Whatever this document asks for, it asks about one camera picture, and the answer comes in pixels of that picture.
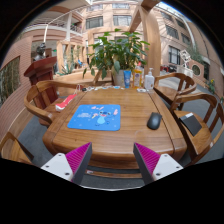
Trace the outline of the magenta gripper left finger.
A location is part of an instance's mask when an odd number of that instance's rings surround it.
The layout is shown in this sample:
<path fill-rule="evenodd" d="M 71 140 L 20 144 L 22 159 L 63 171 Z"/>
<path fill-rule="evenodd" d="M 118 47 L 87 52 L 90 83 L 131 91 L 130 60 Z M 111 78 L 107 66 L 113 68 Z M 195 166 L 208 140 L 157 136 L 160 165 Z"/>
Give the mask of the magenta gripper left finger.
<path fill-rule="evenodd" d="M 89 142 L 66 154 L 57 153 L 42 166 L 42 169 L 80 185 L 91 155 L 92 143 Z"/>

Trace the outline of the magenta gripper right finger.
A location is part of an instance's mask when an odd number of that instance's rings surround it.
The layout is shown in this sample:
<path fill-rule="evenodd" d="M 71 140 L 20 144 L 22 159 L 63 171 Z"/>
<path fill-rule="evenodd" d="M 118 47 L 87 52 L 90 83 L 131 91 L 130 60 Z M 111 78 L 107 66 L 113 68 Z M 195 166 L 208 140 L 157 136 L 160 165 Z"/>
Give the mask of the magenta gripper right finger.
<path fill-rule="evenodd" d="M 143 181 L 150 184 L 182 169 L 182 166 L 168 154 L 158 154 L 135 143 L 133 148 Z"/>

